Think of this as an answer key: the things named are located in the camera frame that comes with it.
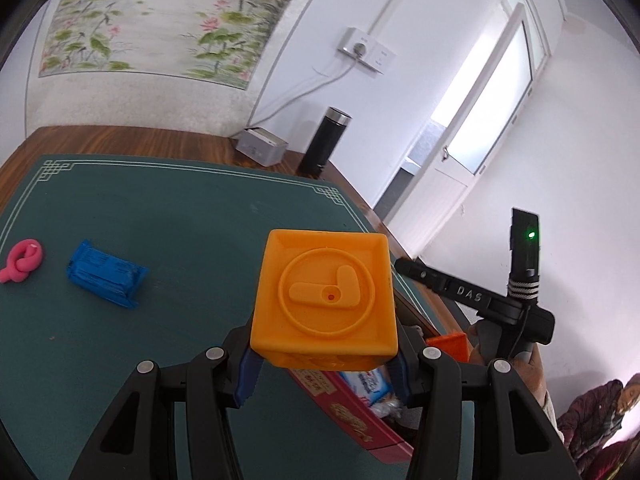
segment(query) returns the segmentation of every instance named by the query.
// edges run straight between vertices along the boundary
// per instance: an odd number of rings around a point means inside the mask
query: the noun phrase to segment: white door
[[[385,223],[418,255],[476,184],[504,140],[535,73],[525,7],[518,4],[471,92]]]

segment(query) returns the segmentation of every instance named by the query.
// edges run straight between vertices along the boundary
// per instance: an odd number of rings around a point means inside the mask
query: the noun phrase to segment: blue gripper pad
[[[406,361],[402,353],[398,352],[396,357],[387,362],[386,371],[389,372],[394,393],[403,404],[407,404],[411,397],[411,390],[409,388],[409,375]]]
[[[88,240],[80,244],[66,267],[71,282],[126,308],[137,305],[132,298],[147,272],[146,267],[92,248]]]
[[[244,402],[254,394],[255,385],[258,382],[260,369],[264,359],[250,348],[242,356],[240,363],[240,379],[234,392],[236,405],[242,406]]]

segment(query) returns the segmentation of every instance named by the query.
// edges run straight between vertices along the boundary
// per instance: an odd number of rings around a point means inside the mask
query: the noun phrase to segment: pink knot
[[[32,270],[42,263],[42,246],[39,241],[28,239],[18,242],[9,251],[6,267],[0,270],[0,283],[23,282]]]

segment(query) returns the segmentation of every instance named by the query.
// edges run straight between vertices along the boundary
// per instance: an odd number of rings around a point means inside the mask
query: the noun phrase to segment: lotus painting
[[[246,89],[291,0],[60,0],[40,77],[143,72]]]

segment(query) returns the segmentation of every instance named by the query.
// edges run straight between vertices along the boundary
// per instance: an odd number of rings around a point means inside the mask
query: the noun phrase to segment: green tablecloth
[[[199,162],[51,155],[34,165],[0,217],[0,258],[36,238],[45,259],[0,286],[0,417],[40,480],[66,480],[114,394],[144,359],[187,362],[251,313],[262,252],[275,228],[366,232],[331,185]],[[88,238],[150,269],[135,310],[66,278]],[[395,279],[417,302],[410,283]],[[428,305],[418,306],[438,326]],[[401,479],[265,364],[254,396],[230,412],[247,480]],[[178,464],[188,478],[184,428]]]

